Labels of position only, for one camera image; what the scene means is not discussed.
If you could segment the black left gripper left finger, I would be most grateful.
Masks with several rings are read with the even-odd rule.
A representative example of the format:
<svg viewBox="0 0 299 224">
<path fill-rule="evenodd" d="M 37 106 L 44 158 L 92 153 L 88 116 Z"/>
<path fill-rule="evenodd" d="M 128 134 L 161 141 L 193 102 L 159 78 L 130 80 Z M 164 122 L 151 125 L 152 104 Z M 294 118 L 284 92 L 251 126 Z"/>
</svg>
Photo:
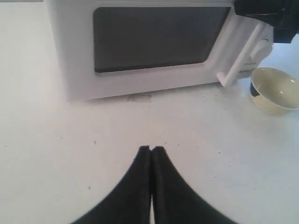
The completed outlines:
<svg viewBox="0 0 299 224">
<path fill-rule="evenodd" d="M 141 146 L 115 188 L 75 224 L 149 224 L 151 150 Z"/>
</svg>

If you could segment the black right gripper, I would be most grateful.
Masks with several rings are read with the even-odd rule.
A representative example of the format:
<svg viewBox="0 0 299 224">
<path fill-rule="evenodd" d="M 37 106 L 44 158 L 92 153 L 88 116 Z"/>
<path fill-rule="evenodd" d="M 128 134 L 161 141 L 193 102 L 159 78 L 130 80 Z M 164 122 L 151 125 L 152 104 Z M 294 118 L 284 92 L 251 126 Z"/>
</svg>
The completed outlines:
<svg viewBox="0 0 299 224">
<path fill-rule="evenodd" d="M 236 0 L 235 13 L 272 26 L 275 43 L 291 43 L 299 32 L 298 0 Z"/>
</svg>

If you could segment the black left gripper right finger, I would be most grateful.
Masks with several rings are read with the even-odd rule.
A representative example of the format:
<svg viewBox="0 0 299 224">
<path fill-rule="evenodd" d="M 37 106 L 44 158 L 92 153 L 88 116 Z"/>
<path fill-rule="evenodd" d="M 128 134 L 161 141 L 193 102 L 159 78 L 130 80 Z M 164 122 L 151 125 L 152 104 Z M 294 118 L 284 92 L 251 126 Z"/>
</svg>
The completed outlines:
<svg viewBox="0 0 299 224">
<path fill-rule="evenodd" d="M 152 196 L 156 224 L 234 224 L 183 179 L 166 150 L 152 151 Z"/>
</svg>

